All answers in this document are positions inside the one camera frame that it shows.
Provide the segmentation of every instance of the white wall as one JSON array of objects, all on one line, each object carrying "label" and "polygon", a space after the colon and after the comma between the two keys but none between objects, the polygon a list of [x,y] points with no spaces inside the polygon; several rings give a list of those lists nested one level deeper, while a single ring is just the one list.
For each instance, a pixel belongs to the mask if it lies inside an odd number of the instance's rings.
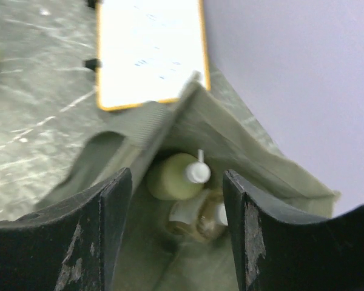
[{"label": "white wall", "polygon": [[364,0],[205,0],[209,54],[285,155],[364,202]]}]

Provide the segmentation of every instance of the clipboard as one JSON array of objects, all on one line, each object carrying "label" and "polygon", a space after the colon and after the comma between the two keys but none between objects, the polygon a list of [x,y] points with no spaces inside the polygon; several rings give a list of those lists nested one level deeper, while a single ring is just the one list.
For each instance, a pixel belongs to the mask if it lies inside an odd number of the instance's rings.
[{"label": "clipboard", "polygon": [[96,17],[101,110],[174,102],[193,71],[210,90],[203,0],[104,0]]}]

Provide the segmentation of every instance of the scratched floor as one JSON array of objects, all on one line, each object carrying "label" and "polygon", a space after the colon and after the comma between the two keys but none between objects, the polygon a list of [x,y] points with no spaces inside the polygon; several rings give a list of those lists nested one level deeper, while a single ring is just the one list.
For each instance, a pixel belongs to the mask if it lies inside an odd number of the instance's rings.
[{"label": "scratched floor", "polygon": [[[95,15],[82,0],[0,0],[0,220],[30,211],[110,113],[95,105]],[[279,152],[222,74],[213,94]]]}]

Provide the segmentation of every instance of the white bottle cap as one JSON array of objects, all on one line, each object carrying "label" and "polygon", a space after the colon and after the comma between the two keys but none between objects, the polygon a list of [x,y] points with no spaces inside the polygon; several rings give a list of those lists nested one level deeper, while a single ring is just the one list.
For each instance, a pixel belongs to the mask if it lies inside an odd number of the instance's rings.
[{"label": "white bottle cap", "polygon": [[228,226],[228,219],[226,217],[225,205],[224,203],[219,204],[216,207],[214,213],[215,221],[221,226]]},{"label": "white bottle cap", "polygon": [[211,169],[204,163],[202,150],[198,150],[198,162],[186,167],[186,177],[195,184],[204,184],[211,178]]}]

